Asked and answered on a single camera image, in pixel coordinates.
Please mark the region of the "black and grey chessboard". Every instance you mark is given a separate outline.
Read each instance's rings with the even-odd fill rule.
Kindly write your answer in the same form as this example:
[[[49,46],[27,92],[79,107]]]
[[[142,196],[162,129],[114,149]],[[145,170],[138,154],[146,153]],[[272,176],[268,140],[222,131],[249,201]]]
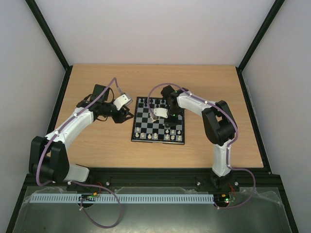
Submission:
[[[167,128],[164,125],[164,119],[162,117],[158,117],[158,120],[155,122],[151,122],[150,119],[151,113],[149,112],[147,106],[147,97],[137,97],[136,99],[136,108],[134,114],[134,121],[133,121],[133,129],[131,135],[132,142],[149,142],[149,143],[166,143],[166,144],[185,144],[185,116],[184,111],[181,112],[179,119],[181,120],[181,124],[175,127]],[[169,130],[170,132],[168,135],[170,138],[167,140],[165,139],[165,131]],[[171,140],[171,130],[175,130],[175,140]],[[182,136],[182,140],[178,141],[177,138],[179,134],[178,131],[181,131],[180,136]],[[139,138],[135,137],[135,133],[139,133]],[[141,133],[145,133],[145,137],[141,138]],[[157,139],[153,139],[153,134],[157,133]]]

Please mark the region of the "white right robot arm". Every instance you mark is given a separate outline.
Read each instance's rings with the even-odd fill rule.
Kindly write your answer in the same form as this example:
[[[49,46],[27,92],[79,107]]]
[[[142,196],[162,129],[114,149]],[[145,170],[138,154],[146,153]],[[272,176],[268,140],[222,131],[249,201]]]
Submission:
[[[184,89],[174,90],[171,85],[164,87],[161,95],[168,109],[164,124],[167,127],[176,126],[178,116],[184,109],[189,110],[203,120],[204,130],[208,140],[214,145],[214,162],[212,185],[217,190],[223,190],[229,184],[227,175],[230,173],[231,144],[238,134],[237,124],[228,104],[208,101]]]

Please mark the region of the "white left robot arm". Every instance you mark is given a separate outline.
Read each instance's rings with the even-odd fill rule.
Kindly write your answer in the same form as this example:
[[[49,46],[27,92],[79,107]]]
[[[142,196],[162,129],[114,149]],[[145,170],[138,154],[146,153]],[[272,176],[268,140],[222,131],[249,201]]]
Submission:
[[[132,98],[121,92],[119,97],[108,101],[110,91],[110,87],[95,85],[93,92],[76,105],[70,117],[58,128],[32,140],[29,172],[39,186],[87,180],[89,168],[69,162],[67,150],[72,142],[99,117],[110,117],[117,124],[133,118],[128,108]]]

